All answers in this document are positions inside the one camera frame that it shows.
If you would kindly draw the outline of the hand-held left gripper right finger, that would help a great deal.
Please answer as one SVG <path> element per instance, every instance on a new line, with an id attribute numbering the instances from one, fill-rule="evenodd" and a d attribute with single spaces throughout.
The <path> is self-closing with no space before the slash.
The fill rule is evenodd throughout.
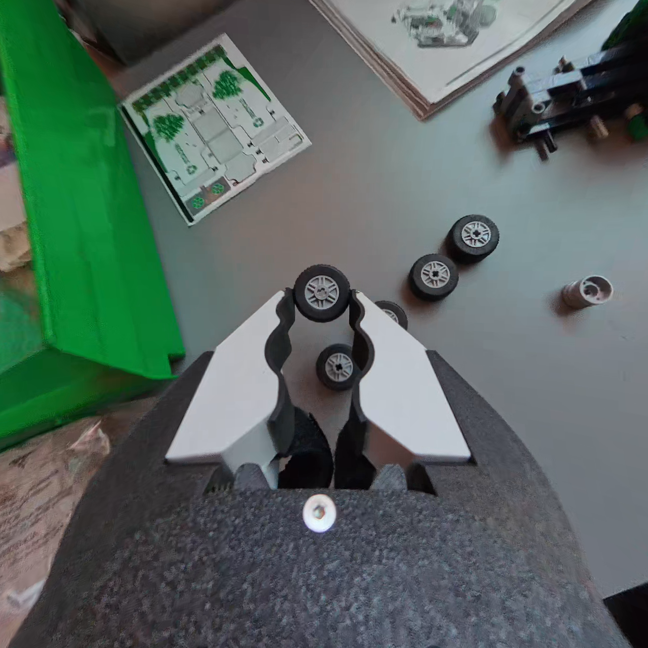
<path id="1" fill-rule="evenodd" d="M 423 344 L 363 292 L 352 293 L 357 443 L 371 464 L 462 464 L 472 458 Z"/>

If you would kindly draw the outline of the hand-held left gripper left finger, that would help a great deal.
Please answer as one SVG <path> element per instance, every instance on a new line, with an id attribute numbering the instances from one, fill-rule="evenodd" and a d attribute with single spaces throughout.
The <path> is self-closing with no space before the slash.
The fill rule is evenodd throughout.
<path id="1" fill-rule="evenodd" d="M 176 465 L 258 465 L 271 487 L 295 435 L 282 368 L 292 351 L 292 290 L 280 290 L 216 348 L 166 451 Z"/>

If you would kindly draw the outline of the small black toy wheel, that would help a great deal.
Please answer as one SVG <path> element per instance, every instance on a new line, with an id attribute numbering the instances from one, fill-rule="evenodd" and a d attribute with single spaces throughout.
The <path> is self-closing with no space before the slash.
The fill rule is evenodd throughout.
<path id="1" fill-rule="evenodd" d="M 439 301 L 458 286 L 459 271 L 455 263 L 444 255 L 427 254 L 412 265 L 408 283 L 413 295 L 423 301 Z"/>
<path id="2" fill-rule="evenodd" d="M 408 330 L 408 317 L 399 304 L 387 300 L 376 301 L 375 304 L 401 328 Z"/>
<path id="3" fill-rule="evenodd" d="M 332 344 L 324 348 L 316 361 L 316 375 L 320 383 L 331 391 L 351 390 L 359 375 L 352 346 Z"/>
<path id="4" fill-rule="evenodd" d="M 479 263 L 497 248 L 499 228 L 484 215 L 470 214 L 459 218 L 449 229 L 446 248 L 453 261 Z"/>
<path id="5" fill-rule="evenodd" d="M 306 319 L 328 323 L 347 310 L 351 287 L 346 276 L 334 266 L 316 264 L 299 274 L 293 296 L 296 309 Z"/>

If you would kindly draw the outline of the green plastic bin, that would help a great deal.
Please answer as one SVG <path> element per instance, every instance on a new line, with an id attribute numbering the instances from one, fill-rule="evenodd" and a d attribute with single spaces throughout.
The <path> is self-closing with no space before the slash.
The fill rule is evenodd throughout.
<path id="1" fill-rule="evenodd" d="M 1 71 L 44 342 L 171 379 L 182 337 L 112 86 L 52 1 L 1 2 Z"/>
<path id="2" fill-rule="evenodd" d="M 184 348 L 168 290 L 40 306 L 1 278 L 1 449 L 154 391 Z"/>

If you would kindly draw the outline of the grey ribbed cylinder piece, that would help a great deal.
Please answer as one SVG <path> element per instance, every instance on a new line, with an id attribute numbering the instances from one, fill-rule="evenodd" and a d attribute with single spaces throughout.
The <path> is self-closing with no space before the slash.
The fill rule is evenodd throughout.
<path id="1" fill-rule="evenodd" d="M 610 280 L 601 275 L 588 275 L 561 289 L 563 303 L 573 310 L 581 310 L 608 302 L 614 295 Z"/>

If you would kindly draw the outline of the clear plastic bag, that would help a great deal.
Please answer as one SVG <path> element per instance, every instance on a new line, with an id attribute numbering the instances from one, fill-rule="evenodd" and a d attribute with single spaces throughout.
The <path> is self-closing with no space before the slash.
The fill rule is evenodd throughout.
<path id="1" fill-rule="evenodd" d="M 39 597 L 88 482 L 156 397 L 111 406 L 1 452 L 1 646 Z"/>

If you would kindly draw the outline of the green white sticker sheet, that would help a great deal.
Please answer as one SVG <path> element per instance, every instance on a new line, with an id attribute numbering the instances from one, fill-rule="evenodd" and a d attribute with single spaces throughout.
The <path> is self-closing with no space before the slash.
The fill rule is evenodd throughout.
<path id="1" fill-rule="evenodd" d="M 118 107 L 189 227 L 311 145 L 225 33 Z"/>

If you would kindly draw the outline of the partly built toy truck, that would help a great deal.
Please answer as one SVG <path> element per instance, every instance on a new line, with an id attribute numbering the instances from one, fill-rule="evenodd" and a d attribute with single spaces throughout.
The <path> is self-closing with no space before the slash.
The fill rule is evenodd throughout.
<path id="1" fill-rule="evenodd" d="M 506 144 L 531 144 L 545 159 L 557 150 L 555 134 L 586 128 L 602 140 L 610 120 L 623 120 L 632 142 L 646 142 L 647 2 L 638 1 L 595 54 L 562 58 L 544 77 L 518 66 L 507 83 L 492 106 L 493 125 Z"/>

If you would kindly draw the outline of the instruction booklet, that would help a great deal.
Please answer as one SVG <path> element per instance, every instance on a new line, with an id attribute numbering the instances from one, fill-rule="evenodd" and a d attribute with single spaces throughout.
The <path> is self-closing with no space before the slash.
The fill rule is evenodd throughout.
<path id="1" fill-rule="evenodd" d="M 310 3 L 422 121 L 589 1 Z"/>

